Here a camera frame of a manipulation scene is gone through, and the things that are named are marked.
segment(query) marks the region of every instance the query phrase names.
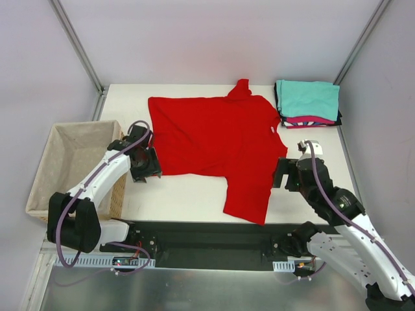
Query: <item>wicker basket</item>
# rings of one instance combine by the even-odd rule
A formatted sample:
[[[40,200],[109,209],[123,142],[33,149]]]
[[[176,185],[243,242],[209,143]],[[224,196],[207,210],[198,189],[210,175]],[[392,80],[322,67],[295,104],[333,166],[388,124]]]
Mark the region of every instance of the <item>wicker basket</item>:
[[[56,123],[43,152],[26,205],[26,213],[47,222],[49,198],[80,183],[98,164],[107,146],[123,136],[117,121]],[[120,218],[126,174],[98,206],[101,220]]]

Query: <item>stack of folded clothes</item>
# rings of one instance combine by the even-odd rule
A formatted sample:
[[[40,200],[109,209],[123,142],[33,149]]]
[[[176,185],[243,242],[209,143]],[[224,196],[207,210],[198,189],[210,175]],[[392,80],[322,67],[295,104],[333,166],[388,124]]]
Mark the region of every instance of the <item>stack of folded clothes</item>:
[[[340,87],[330,82],[278,80],[274,86],[281,123],[287,128],[341,125]]]

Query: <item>red t-shirt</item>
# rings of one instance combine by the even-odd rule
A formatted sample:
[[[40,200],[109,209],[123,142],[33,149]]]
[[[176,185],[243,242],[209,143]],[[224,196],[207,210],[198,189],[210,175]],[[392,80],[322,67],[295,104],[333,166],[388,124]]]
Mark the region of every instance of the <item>red t-shirt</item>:
[[[274,173],[287,147],[279,117],[239,80],[226,97],[150,97],[154,147],[164,175],[224,176],[224,213],[263,225]]]

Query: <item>gray wall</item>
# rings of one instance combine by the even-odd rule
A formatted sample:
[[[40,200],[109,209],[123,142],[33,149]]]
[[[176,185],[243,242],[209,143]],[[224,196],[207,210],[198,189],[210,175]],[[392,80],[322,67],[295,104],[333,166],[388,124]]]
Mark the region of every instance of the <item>gray wall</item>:
[[[394,1],[340,85],[357,185],[373,223],[408,268],[415,256],[414,16],[415,1]]]
[[[47,1],[0,1],[0,310],[17,310],[46,226],[25,214],[51,125],[97,94]]]
[[[334,81],[379,0],[62,0],[105,85]]]

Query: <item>white tabletop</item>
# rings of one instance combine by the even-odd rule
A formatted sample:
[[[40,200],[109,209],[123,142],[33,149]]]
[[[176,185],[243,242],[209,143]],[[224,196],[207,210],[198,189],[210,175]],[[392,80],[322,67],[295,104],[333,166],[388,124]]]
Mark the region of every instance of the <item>white tabletop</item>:
[[[234,86],[172,85],[172,84],[112,84],[102,110],[101,120],[117,120],[124,132],[136,120],[151,126],[147,100],[149,97],[217,97],[226,96]],[[276,106],[273,86],[250,86],[253,95],[264,96]],[[288,147],[287,157],[299,158],[297,143],[302,139],[320,142],[324,161],[334,184],[353,192],[350,173],[336,128],[286,129],[279,125],[278,133]],[[129,220],[172,222],[248,223],[222,212],[226,200],[225,178],[197,175],[147,178],[145,183],[133,183],[127,178],[123,215]],[[272,189],[266,223],[315,224],[326,222],[317,217],[299,193]]]

